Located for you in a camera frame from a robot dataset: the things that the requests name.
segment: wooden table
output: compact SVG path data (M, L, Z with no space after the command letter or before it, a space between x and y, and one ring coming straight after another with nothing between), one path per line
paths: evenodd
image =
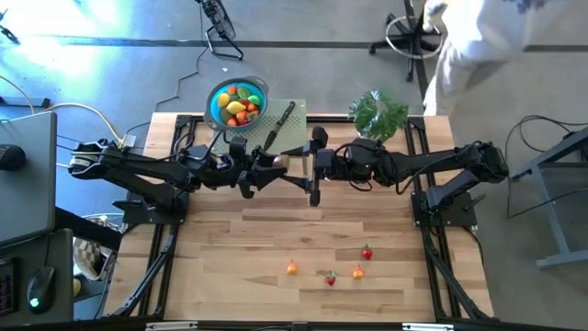
M145 154L169 155L176 115L153 114ZM446 117L425 118L425 123L431 151L454 146ZM356 138L351 124L323 127L331 148ZM199 125L197 143L208 143L211 135L207 126ZM407 153L402 132L386 146ZM291 175L301 174L298 161L290 167ZM455 174L437 174L437 182ZM309 207L308 196L282 180L256 192L252 200L230 188L192 194L175 250L165 319L434 321L422 236L413 226L409 193L397 196L379 186L364 193L346 182L324 182L321 190L319 208ZM124 236L107 314L120 307L143 277L152 237L153 226L147 224ZM447 240L457 279L482 311L492 315L476 243L461 228L448 228ZM375 247L370 261L361 258L364 244ZM299 266L298 276L286 274L291 259ZM366 276L353 280L359 264ZM330 270L337 274L333 287L324 281ZM447 287L439 278L449 312ZM155 284L151 310L159 279Z

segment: potted plant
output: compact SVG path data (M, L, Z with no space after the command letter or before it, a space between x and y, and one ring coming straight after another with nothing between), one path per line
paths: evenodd
M396 102L392 93L371 90L349 106L349 118L356 124L362 138L381 140L383 143L404 127L408 105Z

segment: blue bowl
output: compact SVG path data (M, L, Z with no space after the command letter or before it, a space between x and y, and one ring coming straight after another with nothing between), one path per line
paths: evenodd
M259 106L259 116L252 122L242 126L229 126L222 122L221 119L221 108L218 105L219 95L222 93L228 93L229 87L246 87L251 92L252 96L258 96L261 100ZM207 99L207 111L204 113L204 121L215 131L234 131L234 132L245 132L249 131L257 124L259 119L266 113L267 109L267 92L269 87L267 83L255 76L248 76L243 78L233 78L226 80L212 89Z

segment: computer mouse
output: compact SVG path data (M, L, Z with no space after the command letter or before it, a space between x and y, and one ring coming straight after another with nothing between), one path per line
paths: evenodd
M28 309L33 314L47 312L55 296L55 268L41 267L28 280Z
M27 162L22 148L7 143L0 143L0 170L16 171Z

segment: concrete floor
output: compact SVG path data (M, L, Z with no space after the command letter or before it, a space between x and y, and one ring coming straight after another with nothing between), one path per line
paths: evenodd
M373 41L382 36L387 12L403 13L400 0L224 3L238 40ZM10 11L3 25L10 27L23 45L12 47L0 39L0 73L30 96L98 108L120 133L149 120L155 103L174 94L176 80L193 72L201 52L200 48L62 46L35 35L198 40L198 8L192 0L19 0L8 5ZM534 43L587 45L588 37L579 32L588 28L581 16L584 9L588 9L588 3L574 1L566 19ZM156 111L201 111L212 86L225 78L248 74L265 78L271 97L305 98L312 112L344 113L349 102L363 91L382 87L393 90L398 99L409 104L411 113L422 111L416 80L404 82L405 60L391 51L376 56L369 56L363 49L244 51L242 63L207 53L199 64L201 74L182 83L181 97ZM531 113L587 121L586 61L585 52L554 52L527 53L508 63L460 100L451 119L457 144L492 140L503 145L511 126ZM426 63L429 74L434 67L434 60ZM1 95L16 93L10 86L0 85ZM58 113L61 135L80 141L111 138L92 113L77 108L63 108ZM24 108L0 109L0 118L26 114ZM145 132L143 128L136 134L144 138ZM562 135L558 127L540 123L529 124L526 132L543 148L549 148ZM63 139L59 142L69 144ZM66 152L59 151L61 163L69 161ZM514 168L534 152L514 137L509 154L509 164ZM123 189L106 182L76 180L64 169L57 172L57 204L77 214L117 212L111 201L125 197ZM516 211L539 202L533 189L530 181L515 187ZM81 199L82 191L89 193ZM588 265L539 270L535 260L554 254L556 249L542 210L506 220L505 184L482 186L478 191L488 194L477 213L496 316L513 322L588 329ZM585 227L580 225L577 233L587 234ZM96 302L94 298L78 303L76 317L91 317Z

